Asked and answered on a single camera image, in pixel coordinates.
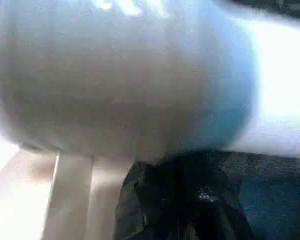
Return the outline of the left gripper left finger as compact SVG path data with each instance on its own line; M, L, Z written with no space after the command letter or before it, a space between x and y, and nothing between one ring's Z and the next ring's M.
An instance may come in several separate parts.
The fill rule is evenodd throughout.
M174 175L161 164L135 161L115 208L115 240L167 240L175 224Z

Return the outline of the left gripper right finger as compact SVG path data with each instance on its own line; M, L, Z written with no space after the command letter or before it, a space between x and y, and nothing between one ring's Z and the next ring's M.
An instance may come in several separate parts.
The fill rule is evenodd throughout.
M252 228L212 151L193 151L174 160L179 236L182 240L253 240Z

